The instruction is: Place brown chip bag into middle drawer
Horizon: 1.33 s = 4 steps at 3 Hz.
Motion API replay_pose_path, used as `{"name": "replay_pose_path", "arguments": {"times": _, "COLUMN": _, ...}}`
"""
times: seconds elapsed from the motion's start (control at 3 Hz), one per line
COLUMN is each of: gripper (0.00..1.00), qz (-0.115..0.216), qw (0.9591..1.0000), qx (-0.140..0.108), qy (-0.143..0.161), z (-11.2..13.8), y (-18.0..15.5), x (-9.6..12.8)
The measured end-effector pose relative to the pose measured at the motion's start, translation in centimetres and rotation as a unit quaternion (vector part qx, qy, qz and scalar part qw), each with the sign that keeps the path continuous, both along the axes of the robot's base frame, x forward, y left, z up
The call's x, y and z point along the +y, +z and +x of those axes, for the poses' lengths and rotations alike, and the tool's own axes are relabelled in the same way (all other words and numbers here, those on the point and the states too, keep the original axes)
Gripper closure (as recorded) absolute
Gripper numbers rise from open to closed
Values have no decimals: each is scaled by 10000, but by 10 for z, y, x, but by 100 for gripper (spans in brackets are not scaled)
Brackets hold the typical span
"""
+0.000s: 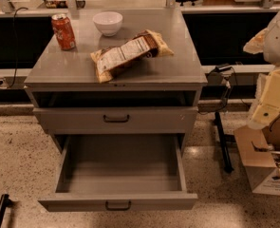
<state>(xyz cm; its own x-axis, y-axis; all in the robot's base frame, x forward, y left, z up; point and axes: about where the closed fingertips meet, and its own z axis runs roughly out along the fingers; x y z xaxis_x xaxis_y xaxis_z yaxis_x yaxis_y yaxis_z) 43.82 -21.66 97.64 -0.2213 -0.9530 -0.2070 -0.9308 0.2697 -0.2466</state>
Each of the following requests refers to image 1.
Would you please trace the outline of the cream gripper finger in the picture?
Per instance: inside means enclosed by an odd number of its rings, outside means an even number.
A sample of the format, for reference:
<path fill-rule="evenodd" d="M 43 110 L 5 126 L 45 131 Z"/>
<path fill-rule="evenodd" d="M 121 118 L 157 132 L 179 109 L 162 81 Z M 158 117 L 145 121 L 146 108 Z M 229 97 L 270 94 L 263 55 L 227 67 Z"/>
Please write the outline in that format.
<path fill-rule="evenodd" d="M 250 54 L 262 53 L 264 51 L 265 36 L 268 30 L 263 28 L 245 44 L 243 50 Z"/>

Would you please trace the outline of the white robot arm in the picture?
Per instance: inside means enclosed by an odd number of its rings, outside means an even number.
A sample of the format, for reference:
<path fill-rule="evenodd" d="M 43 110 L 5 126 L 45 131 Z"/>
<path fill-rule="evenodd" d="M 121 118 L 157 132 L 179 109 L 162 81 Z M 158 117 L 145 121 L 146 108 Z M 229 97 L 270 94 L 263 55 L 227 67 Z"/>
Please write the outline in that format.
<path fill-rule="evenodd" d="M 274 65 L 266 76 L 262 93 L 257 97 L 257 105 L 248 121 L 248 127 L 262 129 L 280 115 L 280 10 L 243 50 L 250 54 L 262 53 L 264 60 Z"/>

